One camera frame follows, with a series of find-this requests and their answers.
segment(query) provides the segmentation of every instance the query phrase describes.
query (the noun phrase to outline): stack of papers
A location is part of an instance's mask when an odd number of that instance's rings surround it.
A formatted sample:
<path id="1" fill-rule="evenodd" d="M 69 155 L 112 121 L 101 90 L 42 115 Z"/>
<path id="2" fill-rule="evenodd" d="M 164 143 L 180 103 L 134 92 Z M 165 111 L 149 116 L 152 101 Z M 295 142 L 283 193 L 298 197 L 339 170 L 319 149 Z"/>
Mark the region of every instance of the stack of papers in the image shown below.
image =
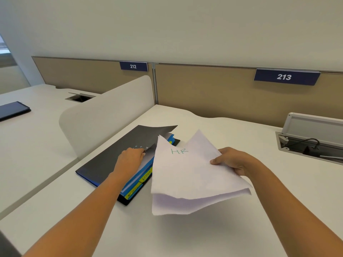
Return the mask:
<path id="1" fill-rule="evenodd" d="M 226 165 L 211 165 L 221 153 L 198 130 L 182 148 L 158 137 L 153 163 L 153 215 L 190 214 L 214 203 L 251 194 L 251 185 Z"/>

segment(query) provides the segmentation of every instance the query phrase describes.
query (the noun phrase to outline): white desk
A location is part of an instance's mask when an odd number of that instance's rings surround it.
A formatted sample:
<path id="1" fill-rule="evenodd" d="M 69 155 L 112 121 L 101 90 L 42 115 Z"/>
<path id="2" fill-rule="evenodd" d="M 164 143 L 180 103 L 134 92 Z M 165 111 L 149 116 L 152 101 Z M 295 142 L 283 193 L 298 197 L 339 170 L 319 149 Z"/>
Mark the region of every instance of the white desk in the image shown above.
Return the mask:
<path id="1" fill-rule="evenodd" d="M 94 187 L 75 170 L 136 125 L 175 125 L 186 142 L 201 129 L 217 147 L 232 146 L 264 162 L 315 215 L 343 238 L 343 166 L 279 151 L 280 128 L 154 106 L 0 221 L 0 230 L 24 253 Z M 252 189 L 186 216 L 153 216 L 149 182 L 124 207 L 116 203 L 94 256 L 286 256 Z"/>
<path id="2" fill-rule="evenodd" d="M 38 85 L 0 95 L 0 105 L 20 101 L 31 112 L 0 122 L 0 220 L 77 162 L 59 127 L 61 113 L 78 103 L 73 89 Z"/>

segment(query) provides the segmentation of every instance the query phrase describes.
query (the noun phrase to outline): person's right hand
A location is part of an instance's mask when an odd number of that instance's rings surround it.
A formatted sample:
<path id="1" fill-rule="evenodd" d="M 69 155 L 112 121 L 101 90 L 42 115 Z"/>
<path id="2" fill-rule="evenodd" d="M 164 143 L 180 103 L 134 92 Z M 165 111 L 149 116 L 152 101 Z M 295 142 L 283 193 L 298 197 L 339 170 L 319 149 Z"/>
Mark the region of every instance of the person's right hand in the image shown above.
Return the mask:
<path id="1" fill-rule="evenodd" d="M 217 165 L 225 163 L 240 176 L 250 176 L 250 170 L 255 165 L 261 164 L 261 162 L 255 157 L 247 154 L 246 152 L 235 150 L 231 147 L 219 149 L 221 155 L 210 161 L 211 164 Z"/>

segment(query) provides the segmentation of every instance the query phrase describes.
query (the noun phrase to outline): number sign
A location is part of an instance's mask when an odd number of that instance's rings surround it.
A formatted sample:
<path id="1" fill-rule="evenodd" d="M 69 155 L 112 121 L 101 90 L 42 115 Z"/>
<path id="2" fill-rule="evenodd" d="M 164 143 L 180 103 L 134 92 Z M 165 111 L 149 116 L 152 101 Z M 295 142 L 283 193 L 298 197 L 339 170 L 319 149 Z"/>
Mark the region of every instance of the number sign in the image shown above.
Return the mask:
<path id="1" fill-rule="evenodd" d="M 148 63 L 146 62 L 120 61 L 119 63 L 122 70 L 148 72 Z"/>
<path id="2" fill-rule="evenodd" d="M 319 72 L 256 69 L 254 80 L 314 86 L 319 76 Z"/>

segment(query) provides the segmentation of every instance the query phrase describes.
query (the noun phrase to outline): beige partition panel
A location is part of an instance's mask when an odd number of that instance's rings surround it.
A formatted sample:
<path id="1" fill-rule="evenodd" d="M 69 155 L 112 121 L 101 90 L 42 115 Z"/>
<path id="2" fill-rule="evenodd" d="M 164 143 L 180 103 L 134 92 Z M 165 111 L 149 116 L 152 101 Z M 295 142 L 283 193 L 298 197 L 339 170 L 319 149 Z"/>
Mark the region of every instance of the beige partition panel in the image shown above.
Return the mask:
<path id="1" fill-rule="evenodd" d="M 108 90 L 148 75 L 155 89 L 152 65 L 148 72 L 121 70 L 119 61 L 32 57 L 44 81 L 57 88 L 72 88 L 102 94 Z"/>
<path id="2" fill-rule="evenodd" d="M 254 81 L 255 69 L 156 64 L 158 103 L 282 127 L 289 112 L 343 119 L 343 74 L 315 86 Z"/>

